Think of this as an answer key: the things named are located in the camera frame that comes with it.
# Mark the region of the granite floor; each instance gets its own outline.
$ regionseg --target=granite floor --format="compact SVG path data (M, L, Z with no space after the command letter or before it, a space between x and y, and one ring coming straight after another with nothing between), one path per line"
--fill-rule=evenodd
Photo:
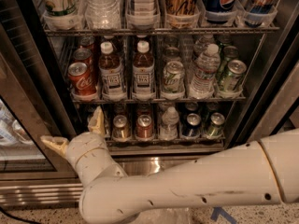
M87 224L73 205L35 207L9 207L13 216L41 224ZM24 223L0 213L1 224ZM299 224L299 204L270 206L238 206L200 209L165 209L143 212L132 224Z

